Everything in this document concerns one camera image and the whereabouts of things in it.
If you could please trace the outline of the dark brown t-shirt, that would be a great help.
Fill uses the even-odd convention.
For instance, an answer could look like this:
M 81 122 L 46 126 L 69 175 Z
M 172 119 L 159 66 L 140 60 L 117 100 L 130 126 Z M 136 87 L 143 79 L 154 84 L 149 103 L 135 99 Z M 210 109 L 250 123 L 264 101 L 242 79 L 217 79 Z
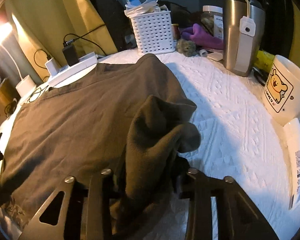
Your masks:
M 134 64 L 99 63 L 51 88 L 16 115 L 0 173 L 0 207 L 24 228 L 65 177 L 88 186 L 109 168 L 118 177 L 110 206 L 116 239 L 142 238 L 168 205 L 182 153 L 200 146 L 189 100 L 155 55 Z

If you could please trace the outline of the brown cardboard box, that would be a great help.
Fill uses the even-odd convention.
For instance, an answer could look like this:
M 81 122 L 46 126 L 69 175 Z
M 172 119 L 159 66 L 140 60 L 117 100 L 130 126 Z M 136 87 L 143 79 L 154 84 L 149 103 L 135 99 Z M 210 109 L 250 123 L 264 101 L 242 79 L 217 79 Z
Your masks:
M 7 107 L 13 100 L 19 101 L 20 95 L 13 87 L 8 78 L 3 79 L 0 84 L 0 125 L 7 119 L 9 108 Z

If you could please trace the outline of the white tube bottle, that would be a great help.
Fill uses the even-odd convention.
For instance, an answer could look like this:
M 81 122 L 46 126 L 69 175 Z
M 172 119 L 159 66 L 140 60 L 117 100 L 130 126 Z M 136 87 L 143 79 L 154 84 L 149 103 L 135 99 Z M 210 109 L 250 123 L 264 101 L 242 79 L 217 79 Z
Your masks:
M 290 160 L 290 174 L 292 191 L 290 195 L 290 209 L 300 205 L 300 121 L 298 118 L 290 120 L 283 127 Z

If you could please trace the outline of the white charger plug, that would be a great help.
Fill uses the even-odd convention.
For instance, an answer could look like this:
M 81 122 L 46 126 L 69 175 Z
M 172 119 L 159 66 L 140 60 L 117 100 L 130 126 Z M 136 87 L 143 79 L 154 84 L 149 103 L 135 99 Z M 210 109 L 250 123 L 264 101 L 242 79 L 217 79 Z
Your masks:
M 52 57 L 51 59 L 47 60 L 45 66 L 50 73 L 51 76 L 55 76 L 58 74 L 60 70 L 59 64 L 56 62 L 55 58 Z

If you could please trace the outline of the white desk lamp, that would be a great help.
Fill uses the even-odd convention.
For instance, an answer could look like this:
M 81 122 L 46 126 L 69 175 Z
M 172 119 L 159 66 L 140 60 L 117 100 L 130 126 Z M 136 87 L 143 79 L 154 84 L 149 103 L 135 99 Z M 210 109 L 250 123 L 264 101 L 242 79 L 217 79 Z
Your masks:
M 2 50 L 15 66 L 19 80 L 15 81 L 15 88 L 21 98 L 28 98 L 37 88 L 37 81 L 42 83 L 41 78 L 34 71 L 29 61 L 16 43 L 10 43 L 14 35 L 10 23 L 0 23 L 0 50 Z

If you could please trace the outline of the black charger plug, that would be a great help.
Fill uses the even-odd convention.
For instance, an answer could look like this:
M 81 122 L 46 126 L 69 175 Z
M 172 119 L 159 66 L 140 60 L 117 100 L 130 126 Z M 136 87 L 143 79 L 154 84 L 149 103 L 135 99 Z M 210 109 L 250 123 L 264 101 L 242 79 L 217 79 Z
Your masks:
M 79 63 L 77 51 L 73 44 L 65 44 L 64 48 L 62 49 L 62 52 L 69 67 Z

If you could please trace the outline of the white power strip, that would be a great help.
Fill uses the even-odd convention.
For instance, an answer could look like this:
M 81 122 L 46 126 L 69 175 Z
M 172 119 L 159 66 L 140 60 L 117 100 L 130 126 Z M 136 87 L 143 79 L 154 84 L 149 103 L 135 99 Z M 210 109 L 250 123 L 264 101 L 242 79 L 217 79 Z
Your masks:
M 79 63 L 73 66 L 66 65 L 62 67 L 55 76 L 49 77 L 47 83 L 50 86 L 55 86 L 69 77 L 81 72 L 82 70 L 91 67 L 98 63 L 98 55 L 91 52 L 83 57 L 79 58 Z

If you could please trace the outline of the white cartoon mug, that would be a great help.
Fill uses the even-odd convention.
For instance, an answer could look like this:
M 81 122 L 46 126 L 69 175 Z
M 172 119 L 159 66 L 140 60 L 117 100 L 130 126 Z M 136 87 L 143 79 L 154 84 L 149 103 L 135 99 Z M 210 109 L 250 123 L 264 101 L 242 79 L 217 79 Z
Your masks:
M 300 68 L 276 55 L 262 93 L 268 113 L 281 126 L 300 119 Z

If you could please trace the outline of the yellow curtain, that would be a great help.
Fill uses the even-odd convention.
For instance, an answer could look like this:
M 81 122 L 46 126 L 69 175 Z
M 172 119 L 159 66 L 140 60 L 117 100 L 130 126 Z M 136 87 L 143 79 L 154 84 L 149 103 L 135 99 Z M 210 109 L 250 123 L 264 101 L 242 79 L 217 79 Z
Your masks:
M 69 33 L 86 34 L 77 51 L 101 55 L 117 52 L 104 21 L 90 0 L 6 0 L 5 7 L 15 28 L 15 37 L 31 64 L 42 62 L 37 50 L 47 51 L 60 65 L 63 38 Z

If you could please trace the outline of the grey fuzzy ball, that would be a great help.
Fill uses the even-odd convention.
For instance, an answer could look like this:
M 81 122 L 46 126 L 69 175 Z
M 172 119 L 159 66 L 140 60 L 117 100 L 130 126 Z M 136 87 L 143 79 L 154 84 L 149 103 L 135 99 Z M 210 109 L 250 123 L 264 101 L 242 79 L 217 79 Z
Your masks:
M 176 43 L 176 51 L 183 54 L 185 57 L 192 57 L 197 55 L 196 44 L 193 41 L 179 39 Z

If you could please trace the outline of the purple cloth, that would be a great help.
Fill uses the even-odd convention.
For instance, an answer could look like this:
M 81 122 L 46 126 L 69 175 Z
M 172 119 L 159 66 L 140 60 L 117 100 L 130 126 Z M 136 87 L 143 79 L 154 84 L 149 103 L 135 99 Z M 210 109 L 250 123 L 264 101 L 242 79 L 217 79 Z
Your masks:
M 204 48 L 223 50 L 223 40 L 210 35 L 197 23 L 195 23 L 192 27 L 183 29 L 181 31 L 181 37 Z

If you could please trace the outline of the clear jar white lid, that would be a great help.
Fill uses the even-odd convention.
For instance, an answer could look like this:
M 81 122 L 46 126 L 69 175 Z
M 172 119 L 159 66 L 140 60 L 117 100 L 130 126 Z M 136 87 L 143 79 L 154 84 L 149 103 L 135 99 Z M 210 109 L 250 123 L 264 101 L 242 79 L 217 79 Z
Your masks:
M 213 37 L 223 39 L 223 8 L 204 5 L 201 22 Z

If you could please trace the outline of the stainless steel tumbler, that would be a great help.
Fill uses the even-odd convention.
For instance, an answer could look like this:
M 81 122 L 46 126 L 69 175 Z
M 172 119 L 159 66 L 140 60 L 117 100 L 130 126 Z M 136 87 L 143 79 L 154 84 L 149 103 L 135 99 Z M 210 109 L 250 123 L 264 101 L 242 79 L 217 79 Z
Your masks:
M 223 0 L 223 64 L 246 77 L 256 60 L 266 13 L 257 0 Z

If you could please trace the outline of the white perforated plastic basket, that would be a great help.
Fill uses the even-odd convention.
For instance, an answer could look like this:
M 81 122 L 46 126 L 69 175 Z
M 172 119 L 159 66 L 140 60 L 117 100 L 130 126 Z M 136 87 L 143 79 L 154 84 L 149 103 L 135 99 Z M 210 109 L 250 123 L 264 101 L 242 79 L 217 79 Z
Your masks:
M 126 0 L 125 15 L 130 19 L 141 55 L 175 51 L 171 12 L 158 0 Z

